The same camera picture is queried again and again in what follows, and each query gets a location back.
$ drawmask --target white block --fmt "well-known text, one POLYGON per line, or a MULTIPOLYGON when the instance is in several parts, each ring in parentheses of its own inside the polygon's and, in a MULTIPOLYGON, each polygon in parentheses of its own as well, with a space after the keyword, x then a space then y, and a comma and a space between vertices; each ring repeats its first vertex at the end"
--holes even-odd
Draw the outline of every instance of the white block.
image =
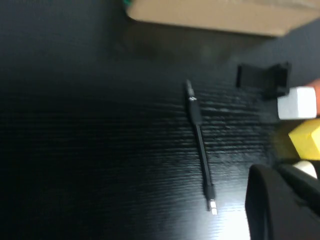
POLYGON ((300 161, 300 162, 294 164, 293 166, 295 168, 301 170, 302 172, 305 172, 306 174, 310 175, 311 177, 318 179, 316 169, 311 162, 300 161))
POLYGON ((316 91, 312 86, 290 88, 287 96, 277 99, 280 120, 314 119, 317 116, 316 91))

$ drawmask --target table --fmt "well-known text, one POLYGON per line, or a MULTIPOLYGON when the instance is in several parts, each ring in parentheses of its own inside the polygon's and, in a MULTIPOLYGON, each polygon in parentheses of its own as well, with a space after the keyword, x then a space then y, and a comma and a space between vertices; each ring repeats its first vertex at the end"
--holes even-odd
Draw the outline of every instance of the table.
POLYGON ((0 3, 3 239, 249 239, 249 167, 281 161, 240 63, 320 76, 320 22, 283 38, 134 22, 117 0, 0 3), (183 83, 216 184, 206 211, 183 83))

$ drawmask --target green object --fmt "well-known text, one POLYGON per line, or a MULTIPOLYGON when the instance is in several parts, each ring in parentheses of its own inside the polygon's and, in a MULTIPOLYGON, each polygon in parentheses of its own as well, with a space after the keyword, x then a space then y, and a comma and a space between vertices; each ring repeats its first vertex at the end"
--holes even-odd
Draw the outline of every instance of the green object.
POLYGON ((131 4, 131 0, 123 0, 123 2, 125 5, 128 5, 128 6, 131 4))

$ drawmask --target metal connector tip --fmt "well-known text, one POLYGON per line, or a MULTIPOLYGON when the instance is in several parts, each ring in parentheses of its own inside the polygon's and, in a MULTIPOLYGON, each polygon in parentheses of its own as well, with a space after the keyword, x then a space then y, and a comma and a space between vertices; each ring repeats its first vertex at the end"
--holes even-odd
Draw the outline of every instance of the metal connector tip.
POLYGON ((190 80, 186 81, 186 91, 187 91, 189 97, 194 97, 195 96, 195 92, 194 92, 194 90, 192 88, 190 80))
POLYGON ((212 215, 218 215, 217 204, 215 200, 210 201, 210 210, 212 215))

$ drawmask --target black clip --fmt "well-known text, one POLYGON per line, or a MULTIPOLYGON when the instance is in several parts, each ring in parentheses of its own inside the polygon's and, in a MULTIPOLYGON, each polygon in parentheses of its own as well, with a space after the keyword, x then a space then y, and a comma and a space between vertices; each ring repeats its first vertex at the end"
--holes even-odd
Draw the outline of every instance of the black clip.
POLYGON ((285 62, 265 69, 241 64, 238 66, 236 86, 237 88, 259 88, 265 100, 288 95, 291 66, 290 63, 285 62))

